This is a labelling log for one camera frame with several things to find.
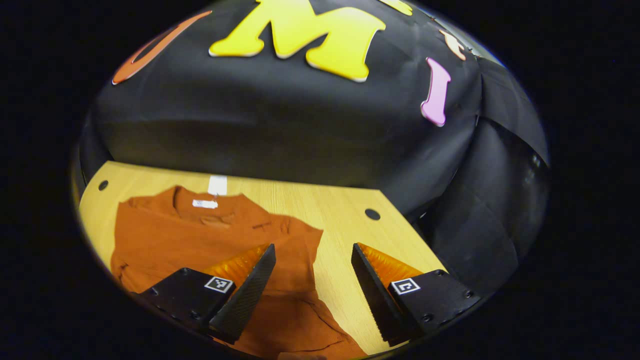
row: orange t-shirt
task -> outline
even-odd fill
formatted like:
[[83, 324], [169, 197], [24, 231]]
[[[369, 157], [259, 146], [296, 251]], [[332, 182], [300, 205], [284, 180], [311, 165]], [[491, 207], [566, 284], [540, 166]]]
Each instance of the orange t-shirt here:
[[244, 195], [214, 200], [181, 186], [118, 207], [111, 272], [130, 291], [143, 292], [182, 267], [205, 269], [265, 243], [275, 244], [276, 265], [242, 336], [227, 346], [266, 359], [366, 354], [318, 299], [313, 263], [322, 230], [270, 214]]

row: fisheye lens view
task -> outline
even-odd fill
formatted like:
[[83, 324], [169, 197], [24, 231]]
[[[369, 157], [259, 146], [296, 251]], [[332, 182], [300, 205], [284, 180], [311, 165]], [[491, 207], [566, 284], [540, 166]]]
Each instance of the fisheye lens view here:
[[240, 359], [382, 359], [454, 327], [545, 217], [536, 107], [446, 15], [220, 0], [122, 59], [70, 165], [95, 264]]

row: black background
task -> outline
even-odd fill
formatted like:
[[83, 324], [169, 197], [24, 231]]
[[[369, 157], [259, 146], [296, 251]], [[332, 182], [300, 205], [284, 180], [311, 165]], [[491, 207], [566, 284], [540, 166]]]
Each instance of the black background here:
[[[635, 21], [620, 3], [428, 3], [494, 50], [530, 93], [547, 129], [553, 185], [545, 225], [517, 273], [413, 357], [638, 355], [631, 108], [638, 64], [626, 33]], [[1, 3], [10, 316], [0, 357], [221, 357], [116, 290], [81, 240], [67, 178], [71, 146], [105, 80], [206, 4]]]

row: clothing tag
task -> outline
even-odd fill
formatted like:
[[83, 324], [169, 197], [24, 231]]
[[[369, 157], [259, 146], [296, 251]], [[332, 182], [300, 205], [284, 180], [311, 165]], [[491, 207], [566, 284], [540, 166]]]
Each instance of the clothing tag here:
[[218, 207], [218, 203], [215, 201], [206, 201], [206, 200], [194, 200], [193, 206], [196, 208], [207, 208], [207, 209], [215, 209]]
[[212, 175], [209, 178], [209, 190], [207, 191], [211, 195], [226, 195], [227, 194], [227, 177], [220, 175]]

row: wooden table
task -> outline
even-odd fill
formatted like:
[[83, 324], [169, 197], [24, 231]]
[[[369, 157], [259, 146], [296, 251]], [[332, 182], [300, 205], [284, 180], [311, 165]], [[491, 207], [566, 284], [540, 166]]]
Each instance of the wooden table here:
[[[105, 163], [84, 191], [79, 213], [84, 230], [106, 268], [115, 247], [119, 202], [155, 195], [178, 184], [193, 192], [205, 193], [210, 176], [114, 161]], [[109, 184], [99, 191], [104, 180]], [[314, 264], [318, 295], [338, 324], [367, 354], [390, 347], [382, 341], [351, 267], [353, 244], [362, 242], [423, 272], [444, 269], [379, 190], [228, 177], [227, 194], [238, 193], [245, 194], [270, 213], [290, 215], [324, 229]], [[365, 215], [365, 209], [369, 208], [375, 209], [381, 218], [375, 221]]]

